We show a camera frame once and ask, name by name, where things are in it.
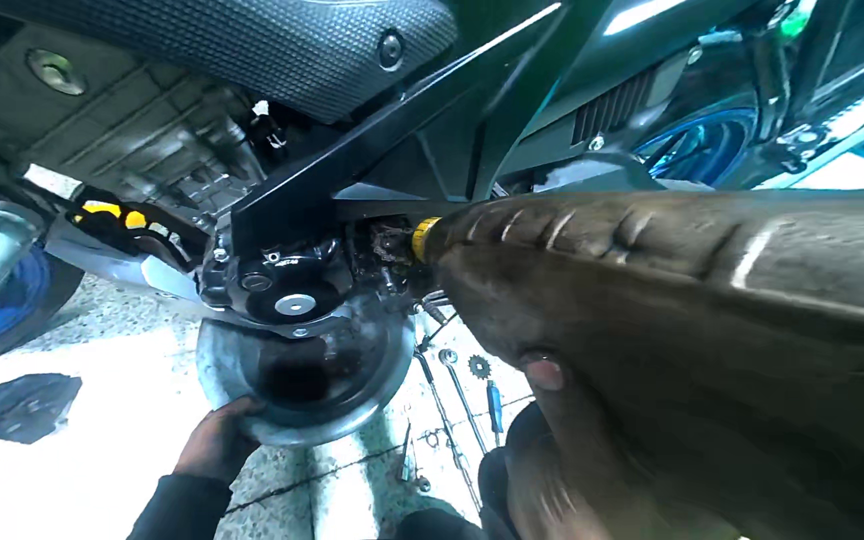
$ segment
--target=black sleeve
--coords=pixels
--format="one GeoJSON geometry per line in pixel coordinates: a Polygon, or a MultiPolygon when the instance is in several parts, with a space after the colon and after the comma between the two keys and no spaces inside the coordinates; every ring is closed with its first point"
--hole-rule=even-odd
{"type": "Polygon", "coordinates": [[[221,480],[162,476],[127,540],[212,540],[232,497],[221,480]]]}

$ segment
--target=textured plastic panel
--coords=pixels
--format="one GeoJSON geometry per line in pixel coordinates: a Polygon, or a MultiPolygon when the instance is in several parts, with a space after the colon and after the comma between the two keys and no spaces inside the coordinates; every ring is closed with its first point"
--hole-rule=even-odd
{"type": "Polygon", "coordinates": [[[334,122],[446,50],[437,0],[0,0],[0,13],[121,45],[334,122]],[[378,63],[389,31],[400,67],[378,63]]]}

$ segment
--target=tiled floor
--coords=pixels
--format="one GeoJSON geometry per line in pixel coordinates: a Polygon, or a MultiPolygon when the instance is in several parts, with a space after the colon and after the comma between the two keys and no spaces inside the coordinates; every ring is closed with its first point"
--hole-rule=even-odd
{"type": "MultiPolygon", "coordinates": [[[[420,329],[437,326],[426,317],[416,322],[420,329]]],[[[128,535],[159,476],[171,471],[209,410],[194,365],[198,325],[157,297],[87,276],[51,331],[0,357],[0,383],[26,373],[82,377],[64,430],[30,446],[0,441],[0,538],[128,535]]],[[[484,352],[457,319],[426,353],[474,481],[482,451],[438,362],[442,347],[459,353],[457,375],[490,449],[495,442],[485,381],[467,366],[469,356],[484,352]]],[[[508,428],[531,401],[530,390],[519,372],[491,360],[508,428]]],[[[478,522],[417,362],[383,414],[364,429],[316,448],[260,448],[232,490],[216,533],[222,540],[390,537],[403,516],[426,508],[478,522]],[[428,493],[399,479],[407,431],[417,473],[431,484],[428,493]]]]}

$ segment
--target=finger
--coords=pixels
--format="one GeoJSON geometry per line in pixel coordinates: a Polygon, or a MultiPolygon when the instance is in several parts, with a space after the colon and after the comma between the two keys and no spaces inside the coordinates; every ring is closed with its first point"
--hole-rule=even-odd
{"type": "Polygon", "coordinates": [[[239,399],[228,402],[215,412],[222,416],[245,416],[256,414],[265,409],[265,401],[255,396],[242,396],[239,399]]]}
{"type": "Polygon", "coordinates": [[[568,461],[587,474],[615,478],[620,461],[605,411],[594,390],[557,357],[532,352],[522,358],[535,400],[568,461]]]}

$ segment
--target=hand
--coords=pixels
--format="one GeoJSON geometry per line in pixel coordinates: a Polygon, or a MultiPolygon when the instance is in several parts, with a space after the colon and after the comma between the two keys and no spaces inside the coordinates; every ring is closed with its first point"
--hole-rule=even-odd
{"type": "Polygon", "coordinates": [[[265,404],[260,400],[245,396],[206,414],[189,435],[173,474],[216,479],[232,485],[246,459],[259,447],[258,442],[242,431],[240,421],[263,408],[265,404]]]}

